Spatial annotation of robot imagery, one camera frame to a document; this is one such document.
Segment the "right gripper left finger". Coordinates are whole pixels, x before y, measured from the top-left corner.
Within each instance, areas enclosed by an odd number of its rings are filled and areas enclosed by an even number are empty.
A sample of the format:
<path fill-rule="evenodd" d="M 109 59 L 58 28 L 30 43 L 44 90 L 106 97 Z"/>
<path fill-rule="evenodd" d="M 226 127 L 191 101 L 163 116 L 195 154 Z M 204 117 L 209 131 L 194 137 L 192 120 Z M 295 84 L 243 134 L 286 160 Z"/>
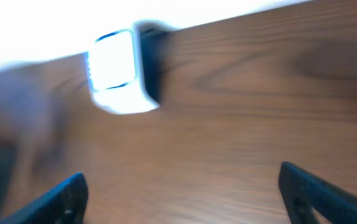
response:
<path fill-rule="evenodd" d="M 0 224 L 83 224 L 87 201 L 88 186 L 79 172 L 0 220 Z"/>

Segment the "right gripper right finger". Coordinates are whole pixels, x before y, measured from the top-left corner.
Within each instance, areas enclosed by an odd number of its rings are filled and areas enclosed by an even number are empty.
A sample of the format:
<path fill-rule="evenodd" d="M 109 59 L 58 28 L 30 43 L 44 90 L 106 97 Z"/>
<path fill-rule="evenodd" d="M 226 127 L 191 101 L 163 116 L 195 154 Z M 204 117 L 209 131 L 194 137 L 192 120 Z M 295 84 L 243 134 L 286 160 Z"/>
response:
<path fill-rule="evenodd" d="M 291 162 L 281 164 L 278 185 L 292 223 L 318 223 L 314 210 L 330 223 L 357 223 L 357 196 Z"/>

